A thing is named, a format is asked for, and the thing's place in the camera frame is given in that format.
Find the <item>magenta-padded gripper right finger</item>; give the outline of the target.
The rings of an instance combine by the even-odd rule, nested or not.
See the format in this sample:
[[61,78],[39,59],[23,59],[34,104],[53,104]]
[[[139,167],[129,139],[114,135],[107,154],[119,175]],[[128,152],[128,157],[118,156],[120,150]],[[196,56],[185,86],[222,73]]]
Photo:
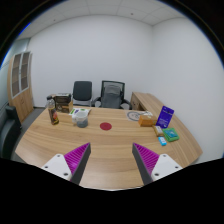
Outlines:
[[157,154],[137,143],[133,144],[132,153],[144,185],[182,169],[168,154]]

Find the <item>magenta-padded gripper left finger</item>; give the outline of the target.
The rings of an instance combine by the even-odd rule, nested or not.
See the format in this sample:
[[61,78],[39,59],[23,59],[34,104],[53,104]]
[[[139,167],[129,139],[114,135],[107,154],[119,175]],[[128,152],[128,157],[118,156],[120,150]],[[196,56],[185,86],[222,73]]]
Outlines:
[[42,166],[42,169],[78,185],[90,154],[91,145],[86,143],[65,155],[56,154]]

